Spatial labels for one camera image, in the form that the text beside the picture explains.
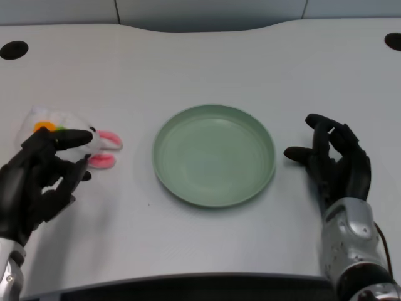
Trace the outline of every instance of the bunny ear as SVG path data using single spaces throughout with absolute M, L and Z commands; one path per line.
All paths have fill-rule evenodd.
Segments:
M 108 132 L 106 130 L 98 130 L 97 133 L 100 136 L 101 149 L 108 149 L 111 151 L 119 151 L 123 148 L 123 142 L 117 134 Z
M 113 155 L 94 155 L 89 159 L 89 166 L 97 169 L 108 169 L 112 168 L 115 164 L 115 158 Z

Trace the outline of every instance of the gray wall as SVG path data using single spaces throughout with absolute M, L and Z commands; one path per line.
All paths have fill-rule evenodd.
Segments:
M 0 25 L 121 22 L 156 31 L 230 31 L 368 17 L 401 17 L 401 0 L 0 0 Z

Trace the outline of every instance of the silver robotic arm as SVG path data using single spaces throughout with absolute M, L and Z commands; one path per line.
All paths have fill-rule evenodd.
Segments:
M 322 267 L 340 300 L 401 300 L 366 201 L 345 197 L 333 204 L 323 216 L 321 239 Z
M 313 147 L 289 147 L 284 154 L 304 165 L 317 185 L 324 274 L 339 301 L 401 300 L 391 265 L 378 251 L 380 229 L 367 203 L 369 157 L 346 124 L 317 114 L 306 123 L 315 130 Z M 342 155 L 338 162 L 328 155 L 329 143 Z
M 23 247 L 32 231 L 70 205 L 80 181 L 91 178 L 87 157 L 71 163 L 56 157 L 56 151 L 91 140 L 92 134 L 84 130 L 49 132 L 43 127 L 0 169 L 0 301 L 19 300 L 24 282 Z M 44 187 L 59 178 L 56 189 L 43 193 Z

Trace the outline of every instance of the table surface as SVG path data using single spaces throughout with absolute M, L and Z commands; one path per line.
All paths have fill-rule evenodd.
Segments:
M 283 155 L 311 145 L 311 113 L 346 122 L 372 162 L 368 198 L 401 280 L 401 52 L 383 42 L 401 19 L 302 20 L 252 31 L 158 33 L 117 25 L 0 27 L 1 162 L 32 105 L 79 113 L 124 142 L 77 201 L 28 245 L 24 296 L 154 275 L 320 275 L 321 220 L 305 171 Z M 271 184 L 252 201 L 201 209 L 171 196 L 152 169 L 171 116 L 205 103 L 255 116 L 276 144 Z

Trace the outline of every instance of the white plush toy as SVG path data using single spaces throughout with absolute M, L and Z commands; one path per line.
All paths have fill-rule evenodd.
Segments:
M 63 160 L 76 162 L 90 154 L 89 166 L 99 169 L 111 168 L 115 164 L 115 157 L 100 152 L 106 149 L 117 151 L 122 148 L 121 139 L 113 132 L 96 130 L 75 114 L 46 107 L 33 107 L 31 109 L 17 134 L 17 147 L 20 148 L 20 145 L 41 127 L 46 127 L 50 131 L 77 129 L 92 133 L 93 139 L 89 144 L 57 152 L 56 155 Z

